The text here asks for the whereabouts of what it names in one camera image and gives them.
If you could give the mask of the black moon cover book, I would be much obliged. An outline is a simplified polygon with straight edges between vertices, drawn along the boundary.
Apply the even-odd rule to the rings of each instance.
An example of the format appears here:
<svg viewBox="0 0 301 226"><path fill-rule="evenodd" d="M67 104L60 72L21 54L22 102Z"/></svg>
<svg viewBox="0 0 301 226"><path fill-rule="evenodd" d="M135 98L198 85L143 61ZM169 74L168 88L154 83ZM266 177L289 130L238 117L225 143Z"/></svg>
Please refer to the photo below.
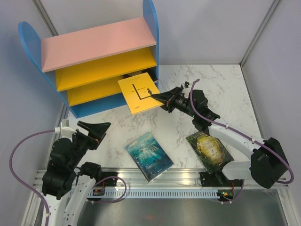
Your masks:
<svg viewBox="0 0 301 226"><path fill-rule="evenodd" d="M158 82L158 78L156 77L153 68L142 69L142 70L139 70L136 72L124 74L122 76L123 76L123 79L126 79L129 77L140 75L142 73L147 73L151 77L151 79L153 80L154 83Z"/></svg>

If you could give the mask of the yellow cover book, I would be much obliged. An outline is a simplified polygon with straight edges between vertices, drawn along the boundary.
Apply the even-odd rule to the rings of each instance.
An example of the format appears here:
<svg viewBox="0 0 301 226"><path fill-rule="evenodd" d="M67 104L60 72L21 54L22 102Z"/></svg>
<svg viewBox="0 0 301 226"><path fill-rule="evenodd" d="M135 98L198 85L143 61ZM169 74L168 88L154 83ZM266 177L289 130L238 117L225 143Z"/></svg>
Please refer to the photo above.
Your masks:
<svg viewBox="0 0 301 226"><path fill-rule="evenodd" d="M151 97L160 92L148 73L119 80L118 84L131 114L142 113L163 105Z"/></svg>

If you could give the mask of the teal ocean cover book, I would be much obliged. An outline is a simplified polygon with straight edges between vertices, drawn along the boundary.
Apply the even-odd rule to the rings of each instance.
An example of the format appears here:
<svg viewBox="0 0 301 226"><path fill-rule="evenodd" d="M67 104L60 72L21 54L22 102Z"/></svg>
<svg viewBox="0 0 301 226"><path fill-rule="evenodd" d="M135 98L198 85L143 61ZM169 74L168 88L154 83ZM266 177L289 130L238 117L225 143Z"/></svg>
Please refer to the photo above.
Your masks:
<svg viewBox="0 0 301 226"><path fill-rule="evenodd" d="M126 151L149 183L174 165L150 132L127 145Z"/></svg>

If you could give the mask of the green gold forest book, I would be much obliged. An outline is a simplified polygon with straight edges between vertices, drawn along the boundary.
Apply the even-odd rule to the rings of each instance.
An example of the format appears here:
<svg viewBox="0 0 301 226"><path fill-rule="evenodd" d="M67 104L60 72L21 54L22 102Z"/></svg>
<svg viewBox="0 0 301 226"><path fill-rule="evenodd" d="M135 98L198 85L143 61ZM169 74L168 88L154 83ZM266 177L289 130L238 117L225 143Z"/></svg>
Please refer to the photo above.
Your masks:
<svg viewBox="0 0 301 226"><path fill-rule="evenodd" d="M229 151L217 138L203 132L196 132L186 137L186 140L209 174L221 171L225 164L234 161Z"/></svg>

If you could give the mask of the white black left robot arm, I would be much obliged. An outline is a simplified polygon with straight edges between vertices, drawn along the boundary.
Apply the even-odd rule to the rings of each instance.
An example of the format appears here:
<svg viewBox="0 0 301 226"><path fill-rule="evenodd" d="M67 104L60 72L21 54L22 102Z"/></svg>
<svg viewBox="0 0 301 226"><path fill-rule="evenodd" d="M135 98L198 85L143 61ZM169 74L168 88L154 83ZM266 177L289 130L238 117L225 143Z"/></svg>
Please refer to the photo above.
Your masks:
<svg viewBox="0 0 301 226"><path fill-rule="evenodd" d="M42 178L42 193L47 202L42 222L47 226L77 225L89 191L103 180L102 168L97 163L85 162L78 173L75 169L88 150L99 147L111 123L78 121L77 125L88 134L71 129L68 119L55 128L62 138L54 142Z"/></svg>

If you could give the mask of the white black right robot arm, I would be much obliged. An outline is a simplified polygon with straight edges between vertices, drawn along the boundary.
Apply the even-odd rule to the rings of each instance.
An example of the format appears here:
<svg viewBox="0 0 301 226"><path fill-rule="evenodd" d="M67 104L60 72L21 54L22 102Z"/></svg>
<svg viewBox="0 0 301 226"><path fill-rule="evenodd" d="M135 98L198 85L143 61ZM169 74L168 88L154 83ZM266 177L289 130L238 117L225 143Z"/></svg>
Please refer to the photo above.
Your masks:
<svg viewBox="0 0 301 226"><path fill-rule="evenodd" d="M288 183L281 177L292 170L280 142L272 137L254 137L230 126L208 108L208 100L202 90L180 86L151 97L162 103L162 109L168 113L177 109L191 116L198 131L234 147L248 159L223 164L215 173L218 184L224 186L235 179L253 179L261 187L269 189L275 183Z"/></svg>

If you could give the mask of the blue pink yellow bookshelf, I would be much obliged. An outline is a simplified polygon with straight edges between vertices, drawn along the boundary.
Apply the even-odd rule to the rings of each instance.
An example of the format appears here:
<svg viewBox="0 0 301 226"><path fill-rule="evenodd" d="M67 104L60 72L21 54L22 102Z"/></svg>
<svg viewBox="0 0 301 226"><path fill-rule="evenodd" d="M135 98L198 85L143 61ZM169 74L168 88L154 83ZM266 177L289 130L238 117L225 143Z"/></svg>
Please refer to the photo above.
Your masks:
<svg viewBox="0 0 301 226"><path fill-rule="evenodd" d="M126 75L148 71L158 81L157 12L151 0L142 8L142 17L44 39L19 23L26 55L76 118L125 105L119 80Z"/></svg>

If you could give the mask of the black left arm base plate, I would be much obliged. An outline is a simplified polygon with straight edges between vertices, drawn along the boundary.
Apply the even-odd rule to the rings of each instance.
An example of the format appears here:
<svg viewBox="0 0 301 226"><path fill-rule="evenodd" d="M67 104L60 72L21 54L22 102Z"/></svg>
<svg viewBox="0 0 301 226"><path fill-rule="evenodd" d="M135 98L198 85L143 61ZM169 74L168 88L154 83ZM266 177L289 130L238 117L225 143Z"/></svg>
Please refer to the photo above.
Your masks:
<svg viewBox="0 0 301 226"><path fill-rule="evenodd" d="M112 177L112 176L117 176L118 173L114 171L105 171L102 172L101 176L96 179L96 182L98 183L99 181L107 178L107 177ZM98 183L95 187L100 187L100 188L106 188L107 186L115 186L117 184L118 179L117 178L108 178L101 183Z"/></svg>

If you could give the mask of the aluminium mounting rail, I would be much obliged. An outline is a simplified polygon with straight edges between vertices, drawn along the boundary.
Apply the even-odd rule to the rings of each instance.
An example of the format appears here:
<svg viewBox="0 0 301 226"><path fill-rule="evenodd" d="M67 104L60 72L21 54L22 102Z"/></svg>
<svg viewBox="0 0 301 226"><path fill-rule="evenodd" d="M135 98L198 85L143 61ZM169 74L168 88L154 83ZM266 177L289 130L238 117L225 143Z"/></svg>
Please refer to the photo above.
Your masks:
<svg viewBox="0 0 301 226"><path fill-rule="evenodd" d="M201 188L200 172L203 169L170 168L152 182L148 182L138 168L102 168L102 172L114 171L132 189L198 189ZM205 187L205 189L227 189L231 187Z"/></svg>

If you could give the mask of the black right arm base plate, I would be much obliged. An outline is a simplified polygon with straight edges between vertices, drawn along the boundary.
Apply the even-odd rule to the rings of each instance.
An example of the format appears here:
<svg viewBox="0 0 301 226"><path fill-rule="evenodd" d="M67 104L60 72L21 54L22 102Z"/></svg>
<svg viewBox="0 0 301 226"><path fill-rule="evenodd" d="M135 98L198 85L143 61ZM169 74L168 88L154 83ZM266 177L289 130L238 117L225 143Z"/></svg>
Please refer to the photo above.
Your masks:
<svg viewBox="0 0 301 226"><path fill-rule="evenodd" d="M221 172L209 174L208 172L200 172L200 181L203 187L240 187L242 180L227 179Z"/></svg>

